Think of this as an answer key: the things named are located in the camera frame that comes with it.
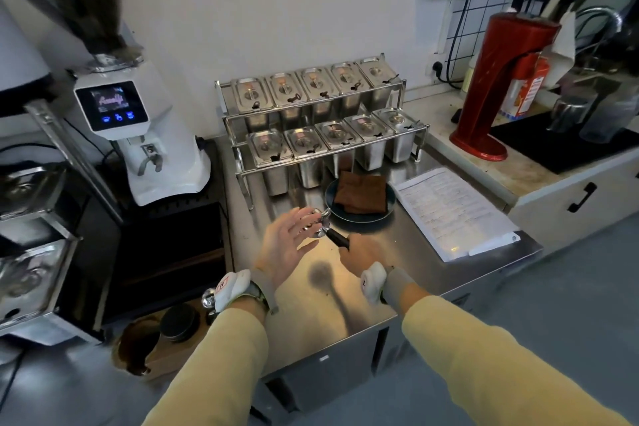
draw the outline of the brown cloth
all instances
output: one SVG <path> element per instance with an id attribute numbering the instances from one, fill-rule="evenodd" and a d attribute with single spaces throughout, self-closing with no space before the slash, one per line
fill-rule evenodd
<path id="1" fill-rule="evenodd" d="M 386 178 L 381 175 L 339 174 L 335 203 L 351 214 L 386 212 Z"/>

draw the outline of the person's left hand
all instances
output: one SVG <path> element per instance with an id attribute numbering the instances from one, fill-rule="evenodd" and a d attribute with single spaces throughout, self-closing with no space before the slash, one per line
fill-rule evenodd
<path id="1" fill-rule="evenodd" d="M 321 229 L 319 217 L 312 207 L 295 207 L 268 225 L 255 268 L 264 271 L 276 289 L 291 275 L 302 257 L 317 246 L 318 242 L 313 241 L 297 249 L 304 239 Z"/>

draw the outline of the hand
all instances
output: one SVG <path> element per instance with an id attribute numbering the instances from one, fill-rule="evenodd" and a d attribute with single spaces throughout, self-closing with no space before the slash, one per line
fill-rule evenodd
<path id="1" fill-rule="evenodd" d="M 291 275 L 302 257 L 317 246 L 318 242 L 313 241 L 297 249 L 304 239 L 321 229 L 319 217 L 313 214 L 312 207 L 295 207 L 268 225 L 255 268 L 264 271 L 276 289 Z"/>
<path id="2" fill-rule="evenodd" d="M 350 234 L 349 249 L 340 248 L 339 258 L 348 271 L 357 278 L 362 276 L 362 272 L 369 269 L 375 261 L 385 265 L 386 258 L 381 246 L 372 237 L 361 234 Z"/>

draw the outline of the white coffee grinder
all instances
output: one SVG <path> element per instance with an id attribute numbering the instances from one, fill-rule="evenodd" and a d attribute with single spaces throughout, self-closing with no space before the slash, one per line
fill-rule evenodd
<path id="1" fill-rule="evenodd" d="M 80 38 L 94 57 L 76 72 L 74 93 L 91 131 L 117 143 L 135 203 L 200 192 L 211 162 L 156 68 L 119 34 L 120 0 L 29 1 Z"/>

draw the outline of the metal rack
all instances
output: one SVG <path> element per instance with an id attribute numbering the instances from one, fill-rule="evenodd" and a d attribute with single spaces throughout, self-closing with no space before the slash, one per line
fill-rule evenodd
<path id="1" fill-rule="evenodd" d="M 426 136 L 428 131 L 428 125 L 418 122 L 419 125 L 415 128 L 407 129 L 406 131 L 398 134 L 392 134 L 388 136 L 380 136 L 372 141 L 364 141 L 361 143 L 354 143 L 343 148 L 336 148 L 333 150 L 329 150 L 328 152 L 324 152 L 319 155 L 305 155 L 303 157 L 294 157 L 291 160 L 274 163 L 273 165 L 257 167 L 255 164 L 251 152 L 249 150 L 249 146 L 246 140 L 245 134 L 238 134 L 238 131 L 233 127 L 233 123 L 238 120 L 245 120 L 247 118 L 251 118 L 256 115 L 265 115 L 269 113 L 279 113 L 280 111 L 284 111 L 287 109 L 297 108 L 297 107 L 309 107 L 312 105 L 320 105 L 322 103 L 329 103 L 331 101 L 337 101 L 345 97 L 345 95 L 339 94 L 336 96 L 332 96 L 329 98 L 323 99 L 315 99 L 311 101 L 300 101 L 297 103 L 292 103 L 285 107 L 282 106 L 274 106 L 268 107 L 264 109 L 257 109 L 256 111 L 252 111 L 251 113 L 240 113 L 235 104 L 235 97 L 233 96 L 233 91 L 231 88 L 231 82 L 228 83 L 220 83 L 219 81 L 215 82 L 215 89 L 217 91 L 218 99 L 220 101 L 220 105 L 222 106 L 222 121 L 224 122 L 224 127 L 226 132 L 231 140 L 231 146 L 233 148 L 233 154 L 235 156 L 235 176 L 240 185 L 240 189 L 242 190 L 242 194 L 244 194 L 244 198 L 246 200 L 247 206 L 249 210 L 253 209 L 253 200 L 251 197 L 251 192 L 249 191 L 249 185 L 246 180 L 248 175 L 259 172 L 266 172 L 268 170 L 272 170 L 275 168 L 287 167 L 292 165 L 297 165 L 302 162 L 306 162 L 308 160 L 313 160 L 317 158 L 325 158 L 330 157 L 335 154 L 339 154 L 342 152 L 347 152 L 353 150 L 355 148 L 364 147 L 366 145 L 374 145 L 379 141 L 390 140 L 393 138 L 400 137 L 402 135 L 415 133 L 416 139 L 416 151 L 412 153 L 415 161 L 419 162 L 419 159 L 422 156 L 422 149 L 426 145 Z M 383 91 L 388 89 L 391 91 L 391 96 L 388 99 L 388 103 L 392 107 L 401 108 L 404 104 L 404 94 L 406 93 L 406 80 L 402 80 L 399 75 L 395 76 L 392 80 L 389 81 L 388 84 L 383 86 L 377 86 L 370 89 L 363 89 L 359 91 L 355 91 L 353 93 L 348 94 L 347 96 L 360 95 L 363 96 L 368 93 Z M 361 115 L 371 115 L 371 111 L 369 111 L 364 105 L 360 105 L 360 113 Z"/>

